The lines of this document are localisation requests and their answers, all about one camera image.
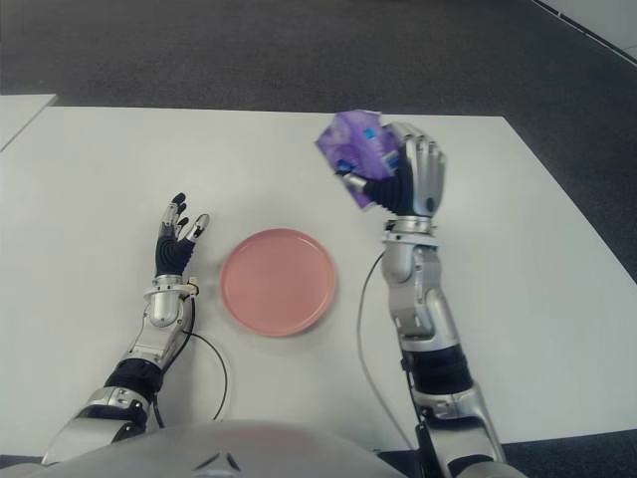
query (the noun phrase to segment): dark floor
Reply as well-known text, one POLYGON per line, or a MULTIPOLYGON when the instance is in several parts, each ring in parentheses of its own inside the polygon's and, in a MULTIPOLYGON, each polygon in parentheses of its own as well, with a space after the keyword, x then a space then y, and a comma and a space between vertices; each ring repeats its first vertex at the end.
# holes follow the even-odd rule
MULTIPOLYGON (((637 278, 637 68, 531 0, 0 7, 1 94, 56 93, 62 105, 504 116, 637 278)), ((635 433, 508 452, 531 477, 636 476, 635 433)))

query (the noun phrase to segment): white tabletop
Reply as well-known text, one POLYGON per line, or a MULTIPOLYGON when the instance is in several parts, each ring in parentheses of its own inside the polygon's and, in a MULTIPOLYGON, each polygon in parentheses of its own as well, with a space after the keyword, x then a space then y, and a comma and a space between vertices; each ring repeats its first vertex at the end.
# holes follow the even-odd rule
MULTIPOLYGON (((42 453, 101 386, 137 332, 158 220, 178 191, 211 212, 190 273, 198 331, 230 363, 225 418, 331 430, 404 449, 356 360, 361 283, 387 215, 360 212, 313 141, 329 115, 48 108, 2 158, 0 334, 4 453, 42 453), (218 273, 268 228, 314 236, 338 271, 310 332, 251 334, 225 313, 218 273)), ((504 442, 637 426, 637 288, 593 228, 501 118, 386 116, 428 131, 449 169, 437 216, 443 285, 474 377, 504 442)), ((372 374, 414 425, 380 274, 363 326, 372 374)), ((160 394, 170 423, 203 420, 219 366, 195 343, 160 394)))
POLYGON ((0 95, 0 151, 55 98, 55 95, 0 95))

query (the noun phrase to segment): purple plastic bag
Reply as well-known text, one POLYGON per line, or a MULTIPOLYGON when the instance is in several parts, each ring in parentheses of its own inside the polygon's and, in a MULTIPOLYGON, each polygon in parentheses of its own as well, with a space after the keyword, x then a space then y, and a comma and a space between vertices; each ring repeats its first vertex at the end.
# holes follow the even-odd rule
MULTIPOLYGON (((369 179, 392 175, 398 152, 393 137, 380 124, 380 113, 354 110, 334 115, 316 141, 334 171, 351 171, 369 179)), ((371 200, 348 187, 361 209, 371 200)))

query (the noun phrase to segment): pink plate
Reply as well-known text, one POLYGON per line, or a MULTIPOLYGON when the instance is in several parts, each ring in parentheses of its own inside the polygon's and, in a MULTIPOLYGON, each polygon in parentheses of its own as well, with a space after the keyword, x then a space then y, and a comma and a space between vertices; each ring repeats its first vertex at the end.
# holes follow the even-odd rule
POLYGON ((230 315, 257 334, 304 331, 334 297, 336 272, 314 238, 292 229, 250 236, 221 270, 221 297, 230 315))

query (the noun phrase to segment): white wall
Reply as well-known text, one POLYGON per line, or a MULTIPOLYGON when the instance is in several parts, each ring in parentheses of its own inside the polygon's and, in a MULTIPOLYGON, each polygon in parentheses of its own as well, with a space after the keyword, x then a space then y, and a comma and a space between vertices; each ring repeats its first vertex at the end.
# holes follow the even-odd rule
POLYGON ((637 0, 543 0, 632 55, 637 52, 637 0))

